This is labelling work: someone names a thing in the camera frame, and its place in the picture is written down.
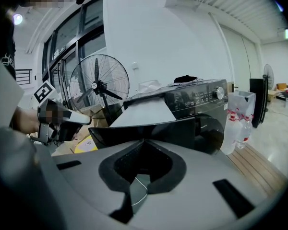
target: fan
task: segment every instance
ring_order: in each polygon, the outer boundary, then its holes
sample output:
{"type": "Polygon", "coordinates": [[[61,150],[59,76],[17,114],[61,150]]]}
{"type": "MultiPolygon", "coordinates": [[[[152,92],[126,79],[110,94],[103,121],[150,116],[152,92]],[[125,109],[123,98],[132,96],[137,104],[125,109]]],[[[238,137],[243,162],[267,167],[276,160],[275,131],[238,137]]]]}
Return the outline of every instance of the fan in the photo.
{"type": "Polygon", "coordinates": [[[274,74],[272,67],[269,64],[264,66],[264,77],[268,78],[268,89],[271,90],[274,85],[274,74]]]}
{"type": "Polygon", "coordinates": [[[129,78],[115,58],[92,55],[84,58],[72,72],[69,92],[78,111],[94,119],[109,117],[112,121],[122,107],[121,100],[128,96],[129,78]]]}

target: plastic bottle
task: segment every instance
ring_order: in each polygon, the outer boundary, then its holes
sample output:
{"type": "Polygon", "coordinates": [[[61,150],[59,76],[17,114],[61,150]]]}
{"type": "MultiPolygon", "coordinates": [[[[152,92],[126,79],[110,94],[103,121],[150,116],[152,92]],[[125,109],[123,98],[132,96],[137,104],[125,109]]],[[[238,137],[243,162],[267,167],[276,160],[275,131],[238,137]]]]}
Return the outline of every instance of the plastic bottle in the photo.
{"type": "Polygon", "coordinates": [[[239,149],[243,149],[248,142],[252,132],[252,115],[245,116],[244,119],[240,121],[240,123],[242,124],[242,128],[240,134],[238,135],[236,146],[239,149]]]}
{"type": "Polygon", "coordinates": [[[230,111],[227,117],[224,140],[221,146],[221,151],[226,155],[231,154],[234,151],[237,137],[241,131],[241,123],[239,122],[236,112],[230,111]]]}

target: control knob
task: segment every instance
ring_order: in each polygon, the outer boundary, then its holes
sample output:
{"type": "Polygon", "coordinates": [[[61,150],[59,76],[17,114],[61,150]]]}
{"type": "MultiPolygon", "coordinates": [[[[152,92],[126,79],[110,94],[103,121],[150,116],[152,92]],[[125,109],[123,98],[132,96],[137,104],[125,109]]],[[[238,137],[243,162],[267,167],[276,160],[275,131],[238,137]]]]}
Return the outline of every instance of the control knob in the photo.
{"type": "Polygon", "coordinates": [[[222,87],[216,87],[214,90],[213,90],[213,95],[218,98],[219,100],[223,99],[224,97],[224,89],[222,87]]]}

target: fan blade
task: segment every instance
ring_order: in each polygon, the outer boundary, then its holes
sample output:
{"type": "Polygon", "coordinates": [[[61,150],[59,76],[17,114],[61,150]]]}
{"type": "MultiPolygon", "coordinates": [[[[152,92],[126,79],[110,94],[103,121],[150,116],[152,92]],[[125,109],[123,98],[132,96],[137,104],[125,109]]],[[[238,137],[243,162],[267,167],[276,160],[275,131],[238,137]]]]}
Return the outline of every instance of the fan blade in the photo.
{"type": "Polygon", "coordinates": [[[119,99],[119,100],[122,100],[123,98],[121,98],[120,96],[116,95],[115,93],[112,93],[111,91],[109,90],[103,90],[103,92],[113,98],[116,98],[116,99],[119,99]]]}
{"type": "Polygon", "coordinates": [[[77,100],[77,103],[79,103],[80,101],[82,101],[85,97],[87,97],[91,92],[92,92],[92,88],[89,88],[86,92],[84,92],[80,98],[77,100]]]}
{"type": "Polygon", "coordinates": [[[99,66],[98,66],[98,59],[95,59],[95,82],[98,82],[98,77],[99,77],[99,66]]]}

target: wooden floor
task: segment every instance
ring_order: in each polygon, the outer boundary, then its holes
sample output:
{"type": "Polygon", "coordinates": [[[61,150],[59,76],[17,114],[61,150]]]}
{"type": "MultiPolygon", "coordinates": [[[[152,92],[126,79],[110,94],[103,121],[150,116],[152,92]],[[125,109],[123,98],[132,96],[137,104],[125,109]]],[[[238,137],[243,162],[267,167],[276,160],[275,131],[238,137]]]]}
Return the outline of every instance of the wooden floor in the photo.
{"type": "Polygon", "coordinates": [[[287,178],[266,158],[247,144],[228,155],[240,172],[267,196],[282,189],[287,178]]]}

